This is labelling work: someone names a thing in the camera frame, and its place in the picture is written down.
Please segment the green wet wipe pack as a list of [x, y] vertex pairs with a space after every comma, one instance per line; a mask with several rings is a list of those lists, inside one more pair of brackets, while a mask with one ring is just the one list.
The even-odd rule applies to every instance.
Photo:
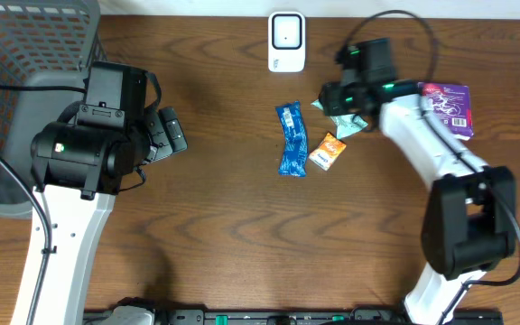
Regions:
[[336, 137], [343, 139], [365, 130], [368, 123], [356, 114], [344, 116], [331, 116], [330, 119], [336, 125]]

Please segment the purple pink Carefree pad pack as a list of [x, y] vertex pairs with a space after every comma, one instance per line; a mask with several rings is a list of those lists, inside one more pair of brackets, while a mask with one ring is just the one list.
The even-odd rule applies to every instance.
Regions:
[[455, 84], [419, 83], [433, 112], [456, 138], [468, 141], [474, 135], [469, 87]]

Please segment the orange tissue pack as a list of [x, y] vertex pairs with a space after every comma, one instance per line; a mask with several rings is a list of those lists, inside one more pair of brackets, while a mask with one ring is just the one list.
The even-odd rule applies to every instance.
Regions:
[[347, 145], [333, 134], [327, 133], [319, 146], [309, 154], [309, 159], [322, 170], [327, 171], [346, 147]]

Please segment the blue snack wrapper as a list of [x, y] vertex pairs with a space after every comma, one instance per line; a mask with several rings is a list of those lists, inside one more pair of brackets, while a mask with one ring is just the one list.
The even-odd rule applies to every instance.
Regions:
[[279, 174], [305, 177], [308, 158], [308, 136], [302, 119], [299, 101], [275, 109], [283, 129], [284, 149]]

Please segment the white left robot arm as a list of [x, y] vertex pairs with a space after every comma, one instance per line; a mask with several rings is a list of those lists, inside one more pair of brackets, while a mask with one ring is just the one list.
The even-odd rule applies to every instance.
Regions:
[[80, 324], [89, 279], [124, 176], [187, 149], [172, 107], [146, 104], [162, 93], [147, 70], [92, 64], [84, 96], [31, 144], [32, 230], [14, 324]]

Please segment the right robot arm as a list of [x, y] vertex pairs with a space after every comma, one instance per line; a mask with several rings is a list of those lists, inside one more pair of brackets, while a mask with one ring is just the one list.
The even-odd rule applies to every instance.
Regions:
[[335, 61], [341, 78], [319, 94], [325, 115], [369, 118], [429, 190], [421, 233], [427, 263], [404, 309], [414, 324], [444, 324], [470, 287], [487, 285], [486, 273], [520, 254], [514, 175], [489, 166], [453, 135], [433, 113], [422, 82], [398, 79], [388, 39], [344, 44]]

